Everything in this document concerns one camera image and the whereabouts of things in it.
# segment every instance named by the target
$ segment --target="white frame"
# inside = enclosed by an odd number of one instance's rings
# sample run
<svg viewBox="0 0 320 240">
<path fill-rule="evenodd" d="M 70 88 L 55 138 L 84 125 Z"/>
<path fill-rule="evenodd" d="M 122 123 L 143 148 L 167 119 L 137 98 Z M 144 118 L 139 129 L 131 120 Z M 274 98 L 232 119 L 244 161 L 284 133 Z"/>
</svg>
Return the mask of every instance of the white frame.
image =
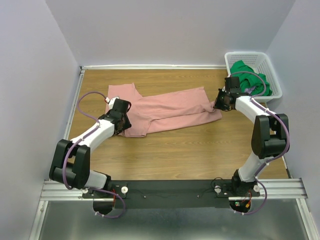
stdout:
<svg viewBox="0 0 320 240">
<path fill-rule="evenodd" d="M 73 98 L 71 112 L 64 132 L 64 139 L 68 139 L 72 121 L 74 118 L 76 104 L 79 97 L 82 81 L 86 69 L 226 69 L 225 65 L 103 65 L 103 66 L 82 66 L 79 81 Z M 285 168 L 287 164 L 282 157 Z M 268 199 L 296 199 L 299 212 L 302 217 L 309 240 L 320 240 L 313 217 L 308 209 L 306 199 L 308 198 L 302 179 L 261 179 L 260 180 L 268 190 Z M 264 197 L 264 190 L 261 187 L 260 197 Z M 230 197 L 230 200 L 236 200 L 236 197 Z M 106 198 L 105 201 L 113 201 L 112 198 Z M 78 189 L 68 190 L 62 184 L 54 181 L 44 181 L 38 208 L 35 214 L 29 240 L 39 240 L 41 229 L 44 223 L 48 203 L 50 201 L 95 201 L 95 199 L 82 198 L 82 191 Z"/>
</svg>

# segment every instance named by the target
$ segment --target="gray floor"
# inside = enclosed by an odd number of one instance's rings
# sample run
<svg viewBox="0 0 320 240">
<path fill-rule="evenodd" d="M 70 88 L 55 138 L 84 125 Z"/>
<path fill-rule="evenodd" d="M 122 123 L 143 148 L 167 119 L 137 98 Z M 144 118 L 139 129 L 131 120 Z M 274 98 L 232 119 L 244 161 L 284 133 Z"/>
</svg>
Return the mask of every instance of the gray floor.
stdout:
<svg viewBox="0 0 320 240">
<path fill-rule="evenodd" d="M 259 206 L 260 200 L 253 202 Z M 307 240 L 297 202 L 268 200 L 258 213 L 230 209 L 128 209 L 118 219 L 94 215 L 92 202 L 50 202 L 41 240 Z"/>
</svg>

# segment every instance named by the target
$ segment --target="folded cloth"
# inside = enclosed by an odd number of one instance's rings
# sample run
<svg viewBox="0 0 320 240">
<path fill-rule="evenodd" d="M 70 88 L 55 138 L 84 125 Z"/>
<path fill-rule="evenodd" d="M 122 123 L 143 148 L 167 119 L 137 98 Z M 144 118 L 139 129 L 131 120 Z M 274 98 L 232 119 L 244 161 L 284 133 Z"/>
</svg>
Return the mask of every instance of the folded cloth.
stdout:
<svg viewBox="0 0 320 240">
<path fill-rule="evenodd" d="M 204 87 L 142 97 L 134 83 L 109 85 L 108 98 L 119 97 L 132 103 L 127 113 L 132 127 L 120 133 L 125 137 L 145 137 L 150 133 L 186 128 L 221 119 L 213 109 Z"/>
<path fill-rule="evenodd" d="M 241 72 L 241 71 L 246 71 L 246 72 L 251 72 L 254 73 L 255 71 L 249 67 L 248 65 L 245 65 L 245 63 L 240 60 L 236 61 L 232 67 L 230 68 L 230 73 L 233 74 L 235 72 Z M 272 95 L 272 90 L 270 89 L 270 83 L 267 82 L 266 75 L 259 73 L 259 77 L 261 77 L 265 83 L 266 90 L 263 94 L 263 96 L 271 96 Z M 240 80 L 240 87 L 242 92 L 247 92 L 248 90 L 251 90 L 253 87 L 254 89 L 249 92 L 252 96 L 260 94 L 264 91 L 264 85 L 261 82 L 259 78 L 257 78 L 255 75 L 252 75 L 250 73 L 238 73 L 232 75 L 233 77 L 239 77 Z"/>
</svg>

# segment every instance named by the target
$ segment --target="pink fabric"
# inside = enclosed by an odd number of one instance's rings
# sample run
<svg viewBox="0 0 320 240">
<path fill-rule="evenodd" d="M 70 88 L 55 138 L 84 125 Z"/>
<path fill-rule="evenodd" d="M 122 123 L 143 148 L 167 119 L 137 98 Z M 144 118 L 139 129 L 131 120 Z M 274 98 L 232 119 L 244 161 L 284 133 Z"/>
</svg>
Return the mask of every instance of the pink fabric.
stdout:
<svg viewBox="0 0 320 240">
<path fill-rule="evenodd" d="M 221 119 L 213 109 L 204 87 L 142 97 L 135 84 L 109 85 L 108 98 L 119 97 L 132 103 L 127 113 L 132 127 L 120 135 L 145 137 L 147 134 L 181 129 Z"/>
</svg>

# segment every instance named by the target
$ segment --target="wooden tabletop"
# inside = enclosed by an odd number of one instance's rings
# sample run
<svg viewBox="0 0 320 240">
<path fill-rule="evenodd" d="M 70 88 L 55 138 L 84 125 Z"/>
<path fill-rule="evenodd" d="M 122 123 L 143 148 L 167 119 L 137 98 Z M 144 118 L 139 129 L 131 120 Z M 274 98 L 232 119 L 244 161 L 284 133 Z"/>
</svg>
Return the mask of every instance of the wooden tabletop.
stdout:
<svg viewBox="0 0 320 240">
<path fill-rule="evenodd" d="M 134 83 L 142 96 L 204 86 L 210 101 L 224 86 L 226 70 L 141 69 L 86 70 L 79 96 L 89 91 L 108 94 L 109 85 Z M 104 114 L 106 103 L 98 94 L 80 103 L 86 113 Z M 75 111 L 69 139 L 94 124 Z M 145 138 L 113 136 L 92 154 L 90 168 L 114 180 L 230 179 L 251 153 L 253 124 L 240 112 L 222 112 L 222 119 L 207 124 L 148 134 Z M 273 161 L 261 174 L 264 179 L 288 178 L 282 159 Z"/>
</svg>

